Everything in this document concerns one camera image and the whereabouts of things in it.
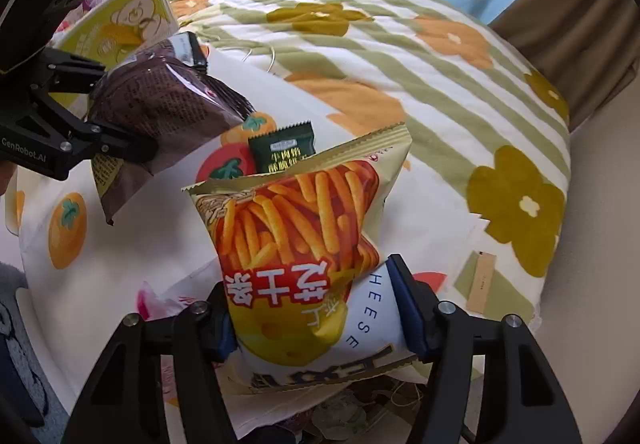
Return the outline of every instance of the screw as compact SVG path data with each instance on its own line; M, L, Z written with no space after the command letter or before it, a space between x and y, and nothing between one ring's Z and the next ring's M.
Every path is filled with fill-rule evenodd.
M209 310L209 304L206 301L197 301L189 307L189 310L194 314L204 314Z
M441 301L438 303L438 310L443 314L453 314L456 311L456 306L450 301Z
M126 327L135 327L138 323L140 323L140 314L136 314L135 312L127 314L122 318L122 324Z
M516 316L515 314L509 314L504 321L507 323L508 326L516 329L518 328L520 325L522 325L522 318L520 318L520 316Z

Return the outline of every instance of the cheese stick snack bag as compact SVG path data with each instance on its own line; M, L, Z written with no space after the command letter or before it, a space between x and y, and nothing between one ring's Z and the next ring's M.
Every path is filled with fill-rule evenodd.
M375 239L410 145L407 129L398 124L283 172L187 188L220 258L230 316L250 371L244 380L252 386L333 382L340 375L327 370L357 361L363 352L380 352L355 349L359 344L343 341L343 332L354 281L386 259ZM390 308L397 315L394 299ZM362 309L357 305L354 312ZM388 354L386 364L394 362Z

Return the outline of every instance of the flower center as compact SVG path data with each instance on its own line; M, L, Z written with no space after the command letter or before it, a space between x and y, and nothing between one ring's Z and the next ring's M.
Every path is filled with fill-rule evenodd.
M452 33L448 33L447 37L449 38L449 41L455 43L456 45L462 45L462 40L460 39L460 36L456 36L455 34Z
M538 216L538 211L540 211L540 204L538 204L528 195L524 195L522 197L522 200L520 200L520 204L518 205L520 206L520 209L530 217L536 218Z

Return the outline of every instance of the bed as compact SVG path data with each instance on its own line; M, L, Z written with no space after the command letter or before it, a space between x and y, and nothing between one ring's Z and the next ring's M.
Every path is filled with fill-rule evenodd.
M321 151L404 121L414 142L386 201L382 252L400 252L439 297L461 306L479 254L493 254L484 316L515 312L539 324L570 177L568 111L513 48L439 0L170 2L181 29L210 51L210 73L258 110L260 120L245 130L311 120ZM207 233L179 189L195 182L221 142L156 177L113 227L89 163L64 183L18 174L20 249L35 311L76 395L113 327L136 309L144 281L162 292L198 272L216 276ZM69 193L83 198L86 236L79 256L60 269L51 263L48 226ZM481 372L481 361L474 364ZM398 372L415 382L428 373L419 363ZM313 400L335 390L322 388ZM244 401L246 394L228 392ZM281 398L278 415L299 410L303 395ZM259 422L244 420L240 433Z

